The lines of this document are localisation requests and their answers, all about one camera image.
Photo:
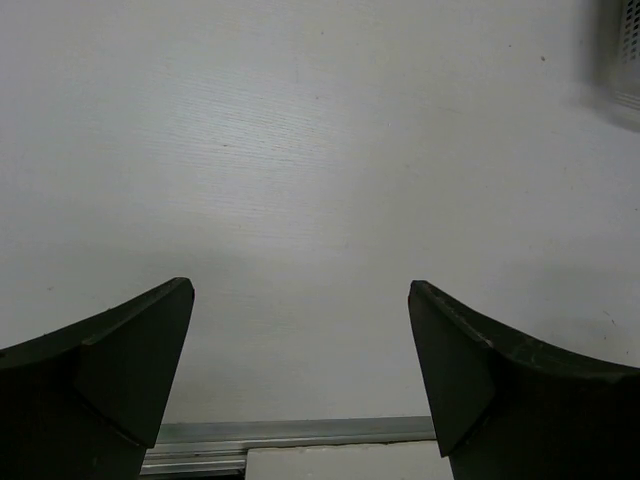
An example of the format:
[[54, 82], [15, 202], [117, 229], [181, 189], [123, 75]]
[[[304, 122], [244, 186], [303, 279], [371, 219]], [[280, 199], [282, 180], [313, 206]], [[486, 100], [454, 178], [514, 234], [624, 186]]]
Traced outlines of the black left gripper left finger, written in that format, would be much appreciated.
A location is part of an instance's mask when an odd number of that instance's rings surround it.
[[136, 479], [155, 446], [194, 287], [173, 278], [1, 352], [4, 479]]

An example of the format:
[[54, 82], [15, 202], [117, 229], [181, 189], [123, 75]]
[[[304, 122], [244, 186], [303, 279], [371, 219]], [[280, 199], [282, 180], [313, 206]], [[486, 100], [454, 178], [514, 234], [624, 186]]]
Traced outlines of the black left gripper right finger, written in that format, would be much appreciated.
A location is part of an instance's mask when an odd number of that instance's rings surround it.
[[429, 282], [408, 295], [440, 454], [457, 479], [635, 479], [639, 372], [556, 347]]

